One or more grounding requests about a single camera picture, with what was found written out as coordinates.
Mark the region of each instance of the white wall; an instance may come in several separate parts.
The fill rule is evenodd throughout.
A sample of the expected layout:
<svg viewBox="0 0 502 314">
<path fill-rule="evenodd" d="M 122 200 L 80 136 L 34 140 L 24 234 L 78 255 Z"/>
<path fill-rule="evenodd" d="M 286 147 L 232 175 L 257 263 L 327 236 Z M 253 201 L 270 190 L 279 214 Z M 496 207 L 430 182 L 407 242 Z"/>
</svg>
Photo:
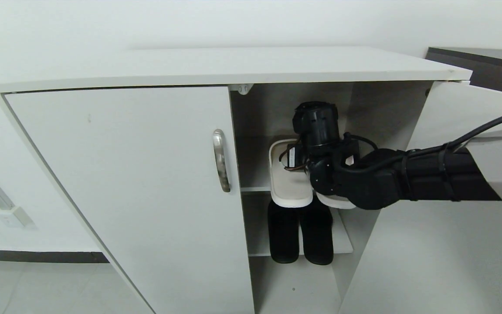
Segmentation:
<svg viewBox="0 0 502 314">
<path fill-rule="evenodd" d="M 132 48 L 322 44 L 502 48 L 502 1 L 0 1 L 0 79 Z M 98 250 L 1 110 L 0 186 L 39 228 L 0 226 L 0 249 Z"/>
</svg>

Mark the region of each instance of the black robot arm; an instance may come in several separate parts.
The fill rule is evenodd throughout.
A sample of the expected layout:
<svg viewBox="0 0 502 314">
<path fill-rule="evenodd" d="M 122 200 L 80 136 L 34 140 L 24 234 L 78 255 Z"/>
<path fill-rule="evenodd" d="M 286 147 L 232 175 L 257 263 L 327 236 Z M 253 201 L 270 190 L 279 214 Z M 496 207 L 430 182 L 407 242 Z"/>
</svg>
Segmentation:
<svg viewBox="0 0 502 314">
<path fill-rule="evenodd" d="M 345 133 L 341 139 L 333 104 L 303 103 L 295 110 L 301 163 L 317 193 L 348 198 L 363 209 L 381 209 L 400 199 L 500 201 L 470 151 L 461 147 L 477 134 L 502 123 L 502 117 L 445 143 L 422 150 L 379 149 L 375 143 Z M 373 147 L 360 157 L 359 141 Z"/>
</svg>

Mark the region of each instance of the floor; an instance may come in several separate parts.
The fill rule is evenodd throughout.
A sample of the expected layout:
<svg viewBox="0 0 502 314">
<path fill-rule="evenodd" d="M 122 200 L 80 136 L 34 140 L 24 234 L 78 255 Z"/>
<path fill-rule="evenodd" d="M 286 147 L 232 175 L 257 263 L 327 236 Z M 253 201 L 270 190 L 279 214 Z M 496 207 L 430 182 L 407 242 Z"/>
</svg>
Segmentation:
<svg viewBox="0 0 502 314">
<path fill-rule="evenodd" d="M 0 262 L 0 314 L 151 314 L 110 264 Z"/>
</svg>

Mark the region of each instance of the open cabinet door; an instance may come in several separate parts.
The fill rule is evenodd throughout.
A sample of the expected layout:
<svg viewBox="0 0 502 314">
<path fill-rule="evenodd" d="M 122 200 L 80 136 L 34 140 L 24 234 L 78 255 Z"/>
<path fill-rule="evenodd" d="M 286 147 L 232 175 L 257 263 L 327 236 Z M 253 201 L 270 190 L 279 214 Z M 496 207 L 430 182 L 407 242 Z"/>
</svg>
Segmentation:
<svg viewBox="0 0 502 314">
<path fill-rule="evenodd" d="M 440 145 L 499 116 L 502 92 L 436 82 L 408 148 Z M 497 134 L 502 125 L 486 135 Z M 487 159 L 502 163 L 502 151 Z M 383 208 L 340 313 L 502 313 L 502 201 Z"/>
<path fill-rule="evenodd" d="M 5 98 L 59 193 L 154 312 L 254 312 L 227 87 Z"/>
</svg>

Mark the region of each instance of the shelf bracket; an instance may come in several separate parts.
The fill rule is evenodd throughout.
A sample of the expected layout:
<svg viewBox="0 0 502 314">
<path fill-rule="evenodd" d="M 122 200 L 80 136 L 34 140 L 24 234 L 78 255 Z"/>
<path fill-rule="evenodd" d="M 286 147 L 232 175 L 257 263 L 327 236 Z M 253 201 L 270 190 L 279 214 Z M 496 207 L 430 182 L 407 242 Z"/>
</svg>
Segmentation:
<svg viewBox="0 0 502 314">
<path fill-rule="evenodd" d="M 253 83 L 249 84 L 228 84 L 227 88 L 230 91 L 238 91 L 241 95 L 247 95 L 253 87 Z"/>
</svg>

